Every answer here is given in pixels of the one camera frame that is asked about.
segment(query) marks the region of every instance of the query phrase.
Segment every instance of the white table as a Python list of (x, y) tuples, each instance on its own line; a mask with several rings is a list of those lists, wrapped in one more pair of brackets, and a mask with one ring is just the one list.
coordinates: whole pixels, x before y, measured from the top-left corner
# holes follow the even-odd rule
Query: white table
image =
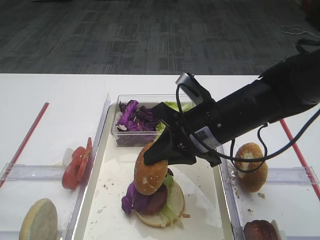
[[(48, 143), (51, 146), (50, 151), (60, 149), (66, 143), (72, 148), (83, 146), (86, 138), (94, 136), (96, 132), (107, 93), (110, 94), (111, 103), (116, 102), (118, 95), (174, 94), (177, 78), (176, 75), (0, 74), (0, 169), (11, 161), (45, 102), (49, 102), (50, 105), (19, 157), (17, 161), (19, 164), (60, 163), (63, 154), (47, 156)], [(251, 83), (256, 76), (196, 76), (196, 79), (215, 100), (220, 100)], [(314, 111), (312, 109), (287, 121), (293, 135)], [(68, 118), (74, 124), (64, 125), (64, 118)], [(319, 133), (319, 121), (317, 119), (298, 142), (307, 162), (314, 167), (318, 176), (320, 176), (320, 161), (315, 154), (318, 148), (315, 133)], [(82, 132), (77, 131), (79, 127), (83, 128)], [(55, 134), (60, 132), (60, 128), (63, 129), (64, 135)], [(77, 137), (70, 142), (66, 136), (74, 134)], [(262, 137), (268, 146), (269, 153), (273, 153), (288, 142), (279, 123), (272, 124), (263, 130)], [(258, 142), (255, 132), (239, 137), (235, 148), (248, 141)], [(273, 167), (301, 166), (292, 149), (286, 151), (284, 155), (281, 161), (275, 158), (268, 164)], [(303, 196), (295, 197), (301, 198), (301, 205), (306, 202)], [(308, 204), (317, 203), (319, 204), (317, 201), (311, 201)]]

